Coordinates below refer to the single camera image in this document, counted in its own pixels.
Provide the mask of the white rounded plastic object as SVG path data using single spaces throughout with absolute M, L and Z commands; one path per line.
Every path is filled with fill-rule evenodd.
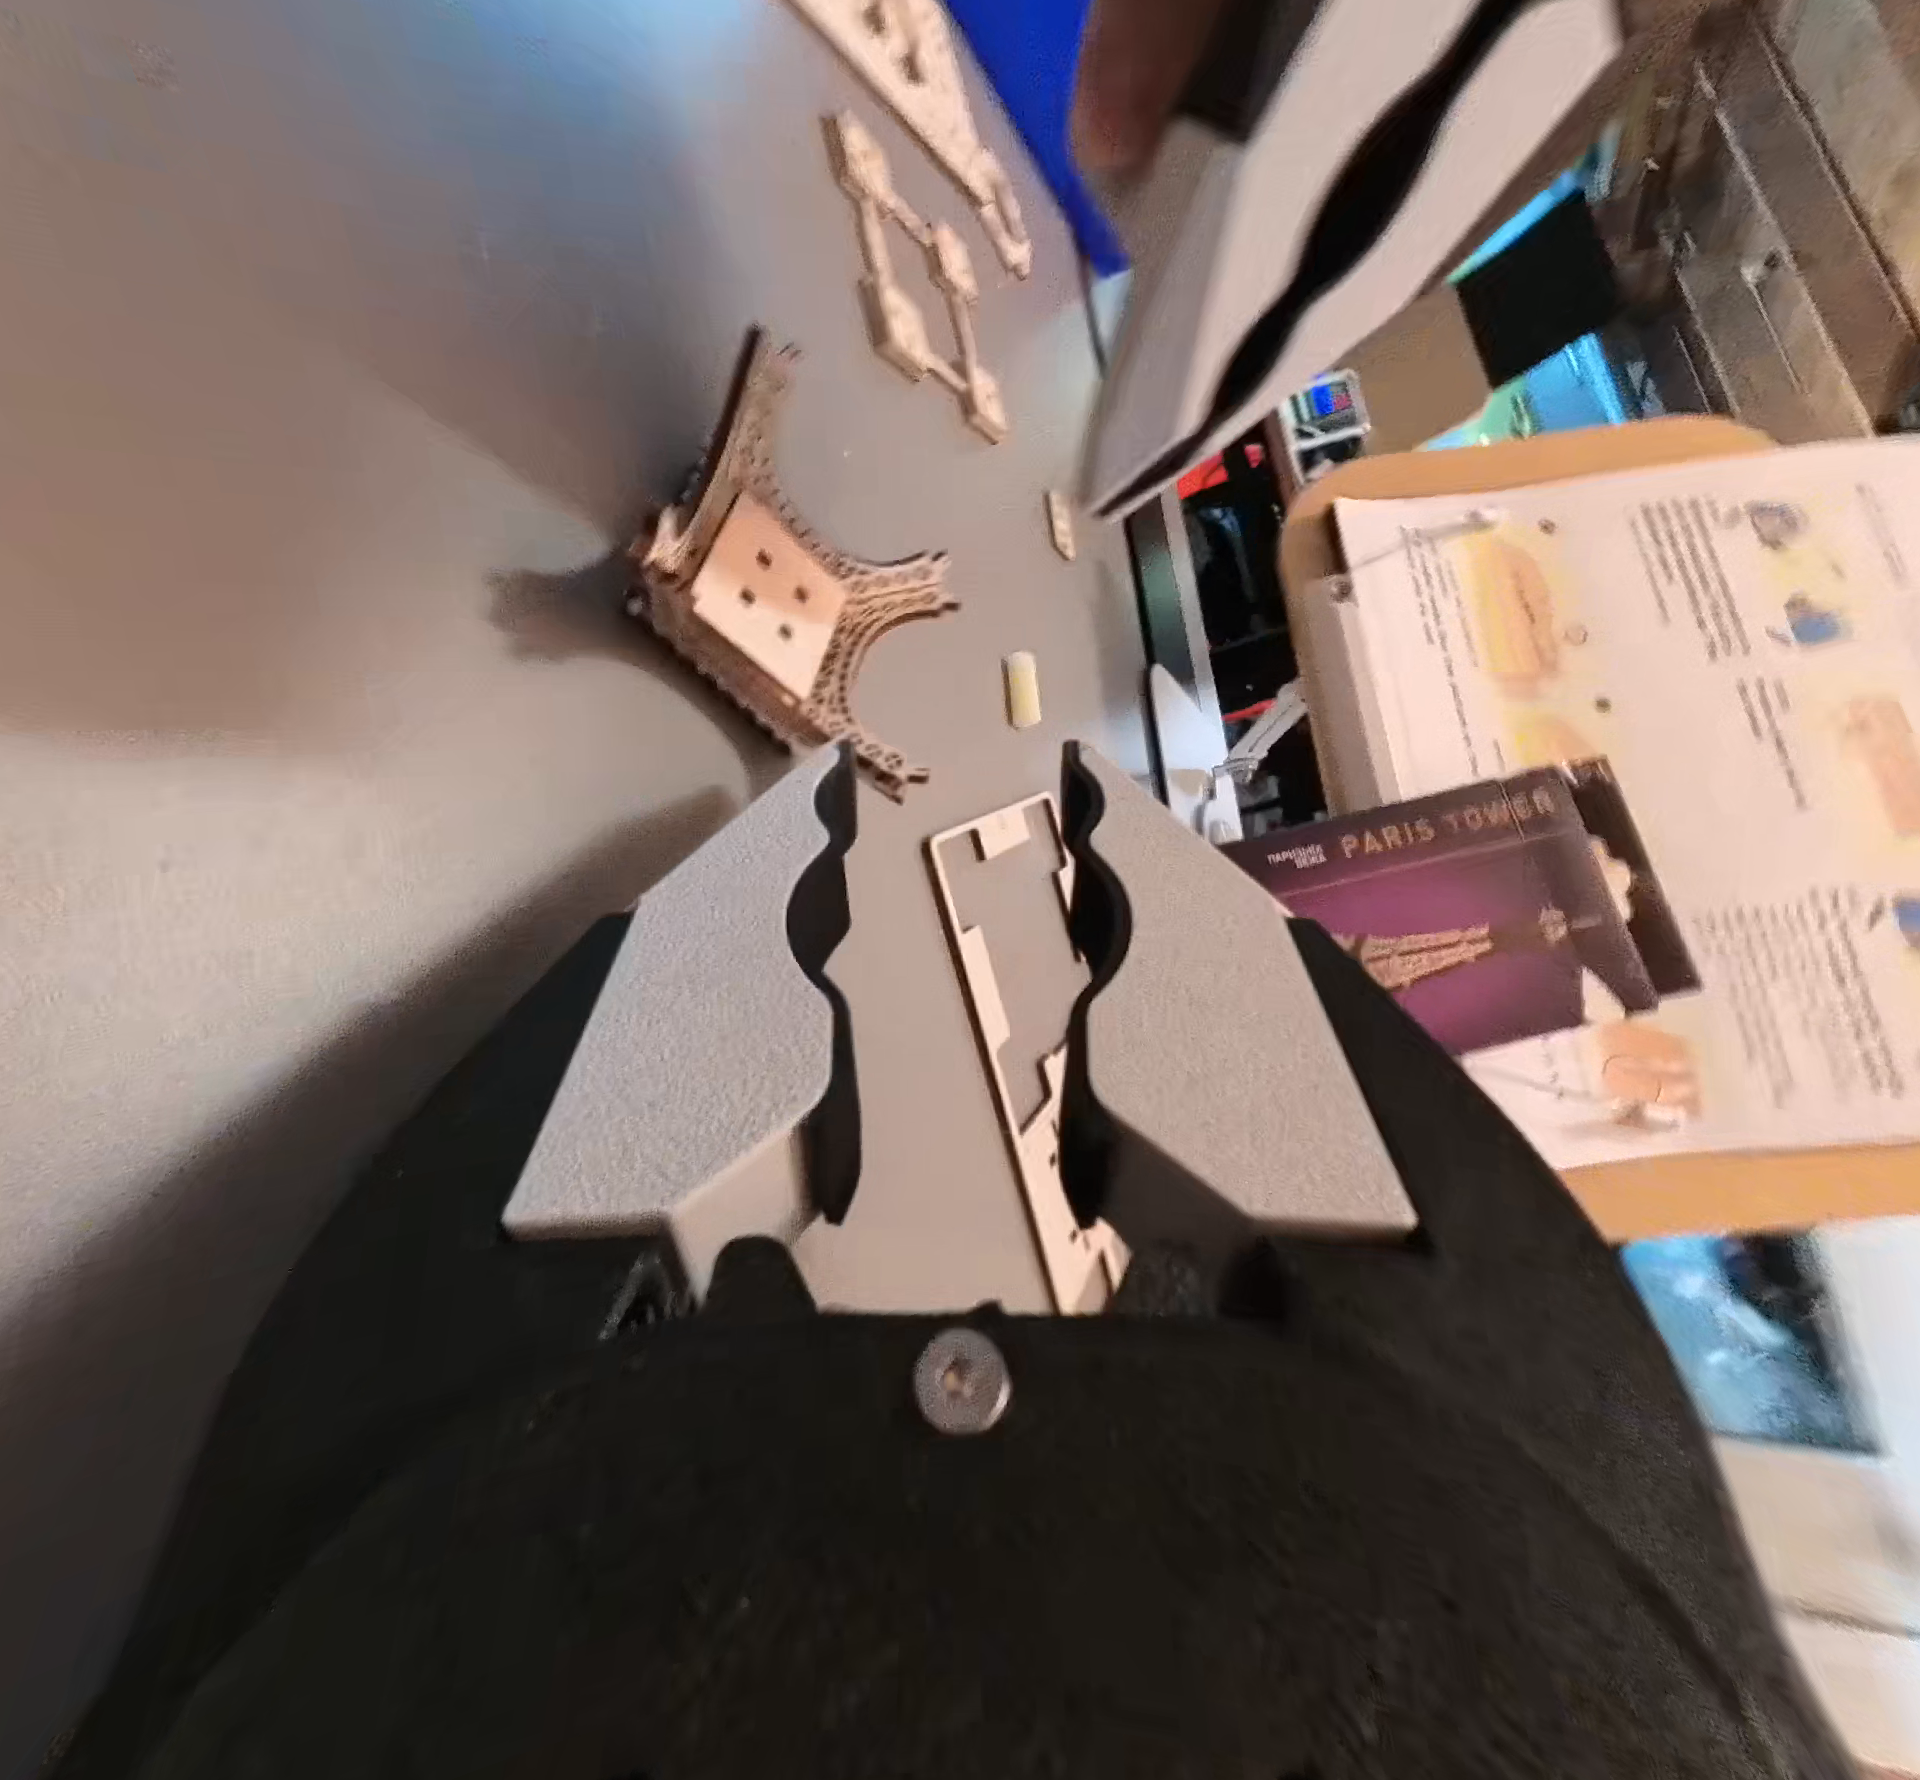
M 1202 713 L 1163 665 L 1147 673 L 1162 803 L 1178 823 L 1215 848 L 1242 841 L 1242 794 L 1269 758 L 1310 716 L 1299 683 L 1287 683 L 1242 739 L 1229 742 L 1216 715 Z

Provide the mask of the person's left hand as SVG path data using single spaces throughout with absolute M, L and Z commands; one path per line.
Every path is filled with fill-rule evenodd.
M 1078 54 L 1069 146 L 1090 181 L 1149 160 L 1212 27 L 1215 0 L 1091 0 Z

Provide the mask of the wooden lattice tower base model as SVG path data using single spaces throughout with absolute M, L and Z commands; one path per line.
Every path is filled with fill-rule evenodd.
M 904 805 L 930 772 L 859 720 L 858 680 L 880 640 L 961 599 L 949 554 L 861 561 L 790 502 L 775 447 L 798 363 L 798 350 L 747 330 L 700 463 L 627 550 L 621 606 L 790 755 L 841 742 Z

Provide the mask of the cluttered metal shelf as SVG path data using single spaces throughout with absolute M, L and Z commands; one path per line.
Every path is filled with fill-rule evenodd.
M 1730 0 L 1618 143 L 1630 404 L 1780 446 L 1917 434 L 1918 0 Z

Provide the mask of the plywood cutout frame sheet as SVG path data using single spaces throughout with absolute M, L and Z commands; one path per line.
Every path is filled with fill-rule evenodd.
M 1031 794 L 934 833 L 923 859 L 1052 1306 L 1101 1313 L 1129 1255 L 1106 1223 L 1073 1217 L 1062 1182 L 1069 1014 L 1087 965 L 1057 801 Z

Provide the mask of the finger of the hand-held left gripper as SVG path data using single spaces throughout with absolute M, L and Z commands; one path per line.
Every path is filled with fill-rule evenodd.
M 1362 285 L 1516 0 L 1093 0 L 1083 172 L 1131 262 L 1083 462 L 1131 514 L 1410 285 Z
M 1507 217 L 1618 56 L 1618 0 L 1459 7 L 1429 63 L 1379 0 L 1331 0 L 1250 141 L 1179 119 L 1127 207 L 1131 297 L 1108 369 L 1108 515 L 1357 363 L 1476 226 Z

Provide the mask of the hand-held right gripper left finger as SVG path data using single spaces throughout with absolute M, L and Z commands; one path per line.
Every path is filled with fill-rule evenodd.
M 797 1243 L 861 1170 L 851 1011 L 856 760 L 831 742 L 635 908 L 504 1208 L 519 1242 Z

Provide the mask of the dark purple kit box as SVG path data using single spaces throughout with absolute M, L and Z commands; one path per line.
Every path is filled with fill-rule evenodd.
M 1489 1052 L 1701 987 L 1604 758 L 1525 769 L 1231 841 L 1453 1055 Z

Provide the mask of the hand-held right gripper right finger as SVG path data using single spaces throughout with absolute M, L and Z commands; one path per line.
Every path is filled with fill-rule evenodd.
M 1418 1212 L 1294 922 L 1085 741 L 1062 749 L 1069 1011 L 1059 1178 L 1129 1248 L 1401 1242 Z

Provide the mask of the wooden lattice tower part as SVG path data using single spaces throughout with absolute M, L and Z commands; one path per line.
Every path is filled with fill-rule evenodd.
M 939 0 L 789 0 L 973 205 L 1001 262 L 1028 279 L 1035 244 L 1018 196 L 973 117 Z

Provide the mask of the printed instruction sheets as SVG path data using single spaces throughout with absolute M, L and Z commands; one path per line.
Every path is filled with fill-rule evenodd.
M 1391 799 L 1602 762 L 1695 983 L 1465 1066 L 1562 1170 L 1914 1143 L 1917 446 L 1337 497 Z

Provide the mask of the wooden square four-pad frame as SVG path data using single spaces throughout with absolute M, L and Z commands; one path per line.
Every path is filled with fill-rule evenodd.
M 851 113 L 826 116 L 822 139 L 831 176 L 851 209 L 856 296 L 873 351 L 908 381 L 941 385 L 964 425 L 1001 446 L 1009 421 L 1000 381 L 977 345 L 979 284 L 964 238 L 899 197 L 880 143 Z M 930 333 L 926 311 L 896 268 L 896 246 L 918 255 L 926 287 L 944 311 L 947 341 Z

